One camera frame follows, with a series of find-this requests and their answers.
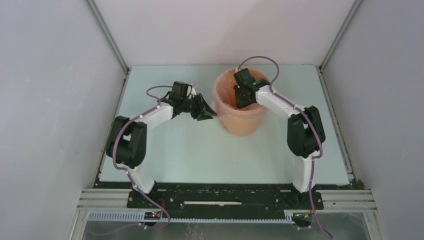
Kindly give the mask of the orange trash bin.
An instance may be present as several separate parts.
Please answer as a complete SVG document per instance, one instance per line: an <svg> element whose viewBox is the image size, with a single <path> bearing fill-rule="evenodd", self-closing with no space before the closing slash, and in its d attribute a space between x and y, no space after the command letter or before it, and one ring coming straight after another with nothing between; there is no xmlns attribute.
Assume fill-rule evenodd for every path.
<svg viewBox="0 0 424 240"><path fill-rule="evenodd" d="M268 108L257 103L244 108L236 107L234 86L235 68L221 73L212 88L212 109L216 118L229 134L245 137L253 134L262 124Z"/></svg>

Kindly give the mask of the pink plastic trash bag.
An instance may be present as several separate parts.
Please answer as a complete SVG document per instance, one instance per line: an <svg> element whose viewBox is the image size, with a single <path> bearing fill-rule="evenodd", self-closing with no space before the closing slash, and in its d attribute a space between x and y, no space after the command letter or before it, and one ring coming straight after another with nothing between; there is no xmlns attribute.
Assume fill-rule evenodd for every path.
<svg viewBox="0 0 424 240"><path fill-rule="evenodd" d="M237 116L244 119L257 118L268 112L268 108L257 103L244 108L236 107L234 86L237 82L234 78L236 69L230 68L221 73L214 82L212 88L212 108L219 118L223 116Z"/></svg>

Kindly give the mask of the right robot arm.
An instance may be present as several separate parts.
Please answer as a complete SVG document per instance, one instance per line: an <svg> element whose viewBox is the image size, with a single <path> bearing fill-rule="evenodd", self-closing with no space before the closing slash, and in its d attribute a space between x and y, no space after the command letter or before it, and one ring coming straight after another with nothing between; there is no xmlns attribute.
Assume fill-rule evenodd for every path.
<svg viewBox="0 0 424 240"><path fill-rule="evenodd" d="M236 69L234 86L237 108L258 104L287 120L287 146L299 160L295 162L292 181L297 190L291 194L291 204L304 209L311 202L315 183L315 162L323 156L326 139L319 110L315 106L303 107L272 88L265 79L256 80L247 68Z"/></svg>

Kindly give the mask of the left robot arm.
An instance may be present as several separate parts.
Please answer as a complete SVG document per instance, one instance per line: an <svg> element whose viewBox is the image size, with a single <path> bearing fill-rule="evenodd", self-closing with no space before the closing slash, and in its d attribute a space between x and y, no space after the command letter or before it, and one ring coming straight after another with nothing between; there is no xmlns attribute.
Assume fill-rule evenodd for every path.
<svg viewBox="0 0 424 240"><path fill-rule="evenodd" d="M138 201L145 208L153 208L158 194L152 191L155 180L143 161L147 153L148 131L188 113L196 121L211 120L218 114L208 105L201 93L189 83L175 81L163 97L156 97L156 105L132 118L117 116L106 143L106 155L117 170L122 170L133 189L140 192Z"/></svg>

